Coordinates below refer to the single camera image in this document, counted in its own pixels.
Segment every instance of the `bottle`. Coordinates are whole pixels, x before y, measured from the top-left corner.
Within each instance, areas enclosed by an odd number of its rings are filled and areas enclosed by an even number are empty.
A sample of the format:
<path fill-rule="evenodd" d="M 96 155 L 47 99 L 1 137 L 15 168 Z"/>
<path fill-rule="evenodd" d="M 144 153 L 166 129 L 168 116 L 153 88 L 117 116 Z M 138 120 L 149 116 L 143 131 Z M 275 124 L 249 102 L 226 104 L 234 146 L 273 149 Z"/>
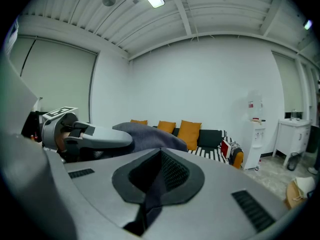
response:
<path fill-rule="evenodd" d="M 259 160 L 259 163 L 257 164 L 257 166 L 254 168 L 255 171 L 259 171 L 259 168 L 260 168 L 260 162 L 261 160 Z"/>
<path fill-rule="evenodd" d="M 294 120 L 297 118 L 297 110 L 292 109 L 291 110 L 291 117 L 290 117 L 290 121 Z"/>

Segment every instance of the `white ceiling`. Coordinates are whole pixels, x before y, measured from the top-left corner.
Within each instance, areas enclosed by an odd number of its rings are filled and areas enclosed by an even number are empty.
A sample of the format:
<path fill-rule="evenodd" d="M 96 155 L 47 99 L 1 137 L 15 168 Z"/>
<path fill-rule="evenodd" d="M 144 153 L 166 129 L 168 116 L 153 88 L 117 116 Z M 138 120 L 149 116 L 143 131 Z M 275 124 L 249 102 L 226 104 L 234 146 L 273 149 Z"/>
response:
<path fill-rule="evenodd" d="M 133 59 L 157 47 L 207 35 L 245 35 L 282 44 L 319 63 L 320 47 L 292 0 L 32 0 L 23 17 L 51 18 L 93 33 Z"/>

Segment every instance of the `striped blanket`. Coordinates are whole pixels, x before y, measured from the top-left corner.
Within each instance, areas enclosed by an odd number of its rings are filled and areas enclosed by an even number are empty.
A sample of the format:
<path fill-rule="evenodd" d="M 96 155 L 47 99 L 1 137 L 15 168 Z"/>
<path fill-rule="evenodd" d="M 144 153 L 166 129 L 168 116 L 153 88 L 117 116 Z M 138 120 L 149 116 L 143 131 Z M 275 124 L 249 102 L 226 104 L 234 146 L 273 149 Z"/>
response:
<path fill-rule="evenodd" d="M 210 147 L 197 146 L 196 150 L 188 150 L 188 153 L 194 154 L 194 155 L 202 157 L 202 158 L 216 160 L 216 161 L 219 161 L 219 162 L 222 162 L 222 163 L 229 165 L 228 159 L 222 155 L 220 148 L 210 148 Z"/>

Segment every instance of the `trash can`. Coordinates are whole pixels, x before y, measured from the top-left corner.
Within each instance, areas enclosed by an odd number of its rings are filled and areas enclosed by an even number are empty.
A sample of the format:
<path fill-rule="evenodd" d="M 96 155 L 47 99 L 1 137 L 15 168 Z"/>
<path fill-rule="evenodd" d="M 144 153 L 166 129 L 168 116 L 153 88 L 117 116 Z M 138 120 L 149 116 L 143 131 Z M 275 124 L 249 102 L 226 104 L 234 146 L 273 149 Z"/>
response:
<path fill-rule="evenodd" d="M 316 126 L 311 126 L 310 137 L 309 137 L 308 145 L 306 147 L 306 151 L 309 153 L 316 152 L 319 141 L 320 141 L 320 128 Z"/>
<path fill-rule="evenodd" d="M 301 155 L 299 153 L 291 153 L 291 156 L 289 158 L 288 161 L 288 165 L 286 166 L 286 168 L 289 171 L 294 171 L 300 161 Z"/>

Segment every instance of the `throw pillow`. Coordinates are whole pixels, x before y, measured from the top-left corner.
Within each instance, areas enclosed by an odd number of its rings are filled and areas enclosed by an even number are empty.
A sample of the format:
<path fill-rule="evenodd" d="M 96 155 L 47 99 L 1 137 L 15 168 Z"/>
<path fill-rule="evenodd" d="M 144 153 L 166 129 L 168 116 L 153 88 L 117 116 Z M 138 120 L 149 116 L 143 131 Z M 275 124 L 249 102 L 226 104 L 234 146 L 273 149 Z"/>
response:
<path fill-rule="evenodd" d="M 167 122 L 167 121 L 159 121 L 158 124 L 158 129 L 165 131 L 167 133 L 172 134 L 172 132 L 174 131 L 176 127 L 176 123 L 175 122 Z"/>
<path fill-rule="evenodd" d="M 130 121 L 131 123 L 138 123 L 138 124 L 142 124 L 142 125 L 147 125 L 148 124 L 148 120 L 144 120 L 144 121 L 138 121 L 138 120 L 132 120 Z"/>
<path fill-rule="evenodd" d="M 197 140 L 199 138 L 201 124 L 201 122 L 181 121 L 178 138 L 186 143 L 188 150 L 197 149 Z"/>

